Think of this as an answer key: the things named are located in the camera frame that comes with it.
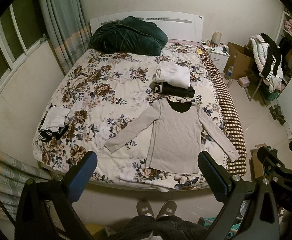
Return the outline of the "black folded garment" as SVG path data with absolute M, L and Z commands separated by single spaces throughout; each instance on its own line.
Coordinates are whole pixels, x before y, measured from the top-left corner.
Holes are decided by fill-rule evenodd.
M 181 98 L 193 98 L 195 90 L 190 86 L 189 88 L 175 87 L 167 82 L 150 84 L 150 88 L 155 92 L 163 95 L 177 96 Z

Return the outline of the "dark shoes on floor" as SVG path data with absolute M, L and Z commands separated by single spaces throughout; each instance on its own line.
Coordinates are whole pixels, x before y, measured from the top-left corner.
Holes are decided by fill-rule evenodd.
M 279 105 L 275 106 L 270 106 L 269 111 L 271 113 L 271 116 L 273 117 L 274 120 L 277 120 L 281 126 L 284 125 L 286 122 L 284 115 L 282 113 L 281 107 Z

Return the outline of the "beige table lamp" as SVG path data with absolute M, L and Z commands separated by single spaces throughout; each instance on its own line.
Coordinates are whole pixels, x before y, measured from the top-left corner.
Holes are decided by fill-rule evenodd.
M 218 46 L 220 43 L 221 37 L 222 37 L 222 34 L 218 31 L 215 31 L 212 35 L 211 43 Z

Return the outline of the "grey slipper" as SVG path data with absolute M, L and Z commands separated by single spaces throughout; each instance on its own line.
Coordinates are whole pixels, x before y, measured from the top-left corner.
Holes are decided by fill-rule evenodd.
M 140 200 L 136 205 L 136 209 L 139 216 L 154 217 L 153 209 L 147 200 Z
M 167 216 L 173 216 L 177 210 L 177 204 L 173 200 L 167 200 L 160 209 L 157 219 Z

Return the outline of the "white nightstand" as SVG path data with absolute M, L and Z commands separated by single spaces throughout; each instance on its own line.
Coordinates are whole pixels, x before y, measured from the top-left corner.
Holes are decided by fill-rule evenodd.
M 224 53 L 221 46 L 211 47 L 210 44 L 205 42 L 202 42 L 202 46 L 208 52 L 215 67 L 222 73 L 228 62 L 229 54 L 227 52 Z

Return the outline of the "chair with piled clothes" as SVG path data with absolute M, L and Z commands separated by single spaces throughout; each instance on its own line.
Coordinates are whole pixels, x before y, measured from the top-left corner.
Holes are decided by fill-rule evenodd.
M 266 102 L 275 100 L 281 91 L 283 70 L 280 47 L 267 34 L 251 36 L 247 47 L 252 50 L 255 63 L 251 74 L 257 79 L 257 88 Z

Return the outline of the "brown cardboard box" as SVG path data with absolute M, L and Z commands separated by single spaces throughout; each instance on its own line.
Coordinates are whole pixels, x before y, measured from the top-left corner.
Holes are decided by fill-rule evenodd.
M 240 77 L 247 76 L 255 64 L 254 54 L 250 48 L 240 46 L 229 42 L 229 58 L 224 68 L 224 74 L 227 74 L 230 66 L 233 66 L 231 78 L 238 80 Z

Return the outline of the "dark green folded quilt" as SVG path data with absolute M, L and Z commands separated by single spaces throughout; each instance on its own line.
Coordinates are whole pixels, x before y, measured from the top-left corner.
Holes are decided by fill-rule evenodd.
M 89 46 L 104 54 L 123 52 L 159 56 L 167 42 L 166 33 L 155 23 L 128 16 L 97 28 Z

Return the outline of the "black striped folded clothes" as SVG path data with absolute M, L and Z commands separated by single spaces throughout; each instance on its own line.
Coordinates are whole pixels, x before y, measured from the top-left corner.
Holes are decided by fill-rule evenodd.
M 59 140 L 67 132 L 68 128 L 69 126 L 65 125 L 64 127 L 59 127 L 56 132 L 53 132 L 50 129 L 42 131 L 40 126 L 38 128 L 39 138 L 43 142 L 49 142 L 53 138 Z

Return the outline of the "brown checkered bed sheet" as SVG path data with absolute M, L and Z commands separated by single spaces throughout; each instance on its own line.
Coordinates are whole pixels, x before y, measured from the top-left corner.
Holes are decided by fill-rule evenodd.
M 204 47 L 200 46 L 199 49 L 202 50 L 201 60 L 208 71 L 209 79 L 212 81 L 213 87 L 216 91 L 217 102 L 223 116 L 224 131 L 239 153 L 239 157 L 236 161 L 231 162 L 230 160 L 227 160 L 227 170 L 231 174 L 244 176 L 247 172 L 245 163 L 246 145 L 241 120 L 233 98 L 219 70 L 213 64 L 212 59 Z

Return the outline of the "beige long-sleeve shirt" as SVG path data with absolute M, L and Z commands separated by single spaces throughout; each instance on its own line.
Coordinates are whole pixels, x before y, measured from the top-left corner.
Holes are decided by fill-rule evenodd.
M 202 152 L 201 133 L 205 130 L 223 152 L 235 161 L 239 153 L 223 131 L 192 102 L 158 100 L 123 128 L 105 147 L 114 153 L 135 139 L 143 130 L 152 127 L 147 168 L 167 173 L 199 173 L 197 157 Z

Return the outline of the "white headboard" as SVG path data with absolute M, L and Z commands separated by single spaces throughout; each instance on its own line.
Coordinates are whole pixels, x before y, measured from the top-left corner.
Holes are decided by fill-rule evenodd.
M 170 40 L 201 42 L 203 40 L 204 17 L 174 11 L 130 11 L 99 16 L 90 19 L 91 33 L 100 26 L 134 16 L 146 22 L 153 22 L 164 31 Z

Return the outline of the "window with white frame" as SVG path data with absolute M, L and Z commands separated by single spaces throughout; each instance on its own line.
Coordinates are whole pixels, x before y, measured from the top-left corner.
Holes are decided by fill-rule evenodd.
M 39 0 L 14 0 L 0 17 L 0 86 L 46 38 Z

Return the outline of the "right grey slipper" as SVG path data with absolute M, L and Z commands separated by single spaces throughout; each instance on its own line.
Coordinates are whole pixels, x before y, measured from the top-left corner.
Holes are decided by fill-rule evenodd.
M 173 216 L 177 210 L 177 204 L 173 200 L 167 200 L 160 209 L 157 219 L 167 216 Z

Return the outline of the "white folded garment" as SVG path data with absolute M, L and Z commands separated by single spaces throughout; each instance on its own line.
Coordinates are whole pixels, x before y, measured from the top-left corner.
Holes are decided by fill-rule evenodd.
M 187 89 L 190 87 L 190 69 L 173 62 L 160 64 L 153 76 L 153 82 L 166 82 L 174 87 Z

